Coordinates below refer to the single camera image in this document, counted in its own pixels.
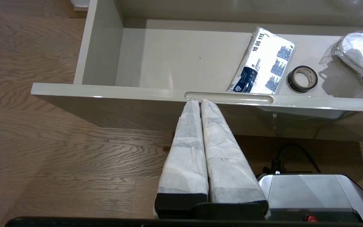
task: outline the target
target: power cord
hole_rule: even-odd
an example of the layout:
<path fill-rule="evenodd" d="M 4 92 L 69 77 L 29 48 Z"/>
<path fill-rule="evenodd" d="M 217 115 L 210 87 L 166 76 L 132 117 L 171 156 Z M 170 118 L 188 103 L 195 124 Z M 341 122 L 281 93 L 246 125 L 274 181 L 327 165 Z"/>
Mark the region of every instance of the power cord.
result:
<path fill-rule="evenodd" d="M 312 165 L 314 166 L 314 168 L 317 170 L 318 173 L 321 173 L 319 167 L 317 166 L 316 162 L 313 160 L 313 158 L 310 156 L 310 154 L 307 152 L 307 150 L 305 148 L 303 148 L 301 145 L 297 144 L 297 143 L 288 143 L 288 144 L 285 144 L 284 146 L 282 146 L 279 150 L 278 150 L 278 153 L 277 153 L 277 157 L 275 159 L 272 160 L 271 162 L 271 169 L 267 168 L 267 167 L 264 167 L 263 168 L 263 172 L 264 173 L 267 173 L 267 174 L 274 174 L 276 173 L 277 171 L 281 172 L 282 171 L 282 163 L 279 159 L 280 155 L 281 155 L 281 152 L 289 147 L 289 146 L 294 146 L 294 147 L 297 147 L 299 148 L 306 156 L 307 158 L 309 159 L 309 161 L 312 163 Z"/>

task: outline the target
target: drawer front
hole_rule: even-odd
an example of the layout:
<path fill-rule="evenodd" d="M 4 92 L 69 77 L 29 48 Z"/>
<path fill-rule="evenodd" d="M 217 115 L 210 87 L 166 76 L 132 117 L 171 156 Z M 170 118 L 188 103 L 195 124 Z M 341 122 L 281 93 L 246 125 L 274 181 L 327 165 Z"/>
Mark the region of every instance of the drawer front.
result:
<path fill-rule="evenodd" d="M 363 99 L 45 83 L 32 94 L 106 128 L 174 131 L 185 102 L 206 98 L 236 135 L 363 141 Z"/>

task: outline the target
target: white package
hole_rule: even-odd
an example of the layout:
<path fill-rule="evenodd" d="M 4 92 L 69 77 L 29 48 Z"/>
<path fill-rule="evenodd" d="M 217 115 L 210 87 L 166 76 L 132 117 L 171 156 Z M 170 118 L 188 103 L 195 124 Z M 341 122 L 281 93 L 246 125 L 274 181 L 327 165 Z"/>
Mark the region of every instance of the white package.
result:
<path fill-rule="evenodd" d="M 259 27 L 228 91 L 275 94 L 295 44 Z"/>
<path fill-rule="evenodd" d="M 208 189 L 200 106 L 192 100 L 184 106 L 177 123 L 158 193 L 208 195 Z"/>
<path fill-rule="evenodd" d="M 217 105 L 203 99 L 201 118 L 210 181 L 210 201 L 267 203 L 249 163 Z"/>

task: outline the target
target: printed label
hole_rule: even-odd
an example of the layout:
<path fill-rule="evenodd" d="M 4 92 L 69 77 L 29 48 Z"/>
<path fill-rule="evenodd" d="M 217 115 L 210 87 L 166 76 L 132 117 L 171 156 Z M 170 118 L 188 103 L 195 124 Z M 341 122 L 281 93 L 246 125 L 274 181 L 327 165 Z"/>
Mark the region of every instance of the printed label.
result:
<path fill-rule="evenodd" d="M 250 92 L 253 87 L 253 82 L 256 79 L 257 71 L 249 67 L 244 67 L 241 73 L 241 78 L 233 88 L 234 92 Z"/>

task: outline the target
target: open drawer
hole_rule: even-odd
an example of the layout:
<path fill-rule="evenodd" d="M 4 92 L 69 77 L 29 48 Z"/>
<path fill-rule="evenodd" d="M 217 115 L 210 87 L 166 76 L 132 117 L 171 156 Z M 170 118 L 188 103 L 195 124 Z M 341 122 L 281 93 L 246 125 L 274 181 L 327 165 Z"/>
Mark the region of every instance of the open drawer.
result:
<path fill-rule="evenodd" d="M 283 80 L 278 95 L 224 92 L 256 26 L 296 43 L 285 74 L 309 66 L 316 88 L 298 94 Z M 100 127 L 174 131 L 187 100 L 209 99 L 237 135 L 363 141 L 363 88 L 319 65 L 341 36 L 363 30 L 350 26 L 363 26 L 363 5 L 91 0 L 74 83 L 34 83 L 32 94 Z"/>

